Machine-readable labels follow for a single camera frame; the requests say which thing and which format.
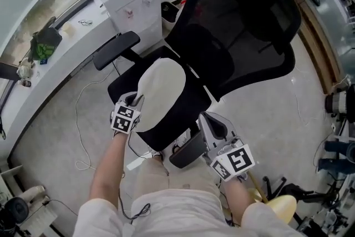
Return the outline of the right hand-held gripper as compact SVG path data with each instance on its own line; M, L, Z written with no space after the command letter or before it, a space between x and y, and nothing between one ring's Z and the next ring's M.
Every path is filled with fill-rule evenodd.
M206 160L212 170L222 181L229 181L253 168L256 163L251 154L250 147L240 137L236 136L233 124L217 113L206 112L199 115L199 127L203 140L208 148L214 148L215 138L228 142L220 142L217 148L209 150Z

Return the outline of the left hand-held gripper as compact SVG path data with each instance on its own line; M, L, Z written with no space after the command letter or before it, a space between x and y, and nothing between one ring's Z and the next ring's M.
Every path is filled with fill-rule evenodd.
M129 134L139 123L144 95L128 92L118 99L110 115L110 127L120 133Z

